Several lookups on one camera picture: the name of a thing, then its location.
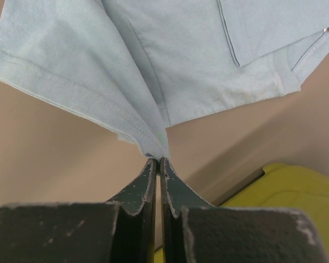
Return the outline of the light blue t shirt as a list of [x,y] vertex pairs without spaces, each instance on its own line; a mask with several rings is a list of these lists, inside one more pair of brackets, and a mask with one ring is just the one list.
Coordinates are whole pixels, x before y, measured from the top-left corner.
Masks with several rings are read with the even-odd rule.
[[0,81],[149,158],[168,127],[284,96],[329,53],[329,1],[5,1]]

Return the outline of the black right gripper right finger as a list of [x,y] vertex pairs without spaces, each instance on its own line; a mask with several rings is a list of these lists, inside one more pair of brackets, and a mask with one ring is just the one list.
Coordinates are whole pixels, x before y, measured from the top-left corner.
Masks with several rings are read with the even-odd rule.
[[215,207],[160,161],[164,262],[329,262],[311,219],[290,208]]

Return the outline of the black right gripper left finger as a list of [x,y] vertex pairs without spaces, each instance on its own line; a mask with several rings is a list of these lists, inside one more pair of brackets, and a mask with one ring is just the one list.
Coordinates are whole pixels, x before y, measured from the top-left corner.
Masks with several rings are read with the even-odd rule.
[[0,262],[153,262],[157,162],[101,203],[0,207]]

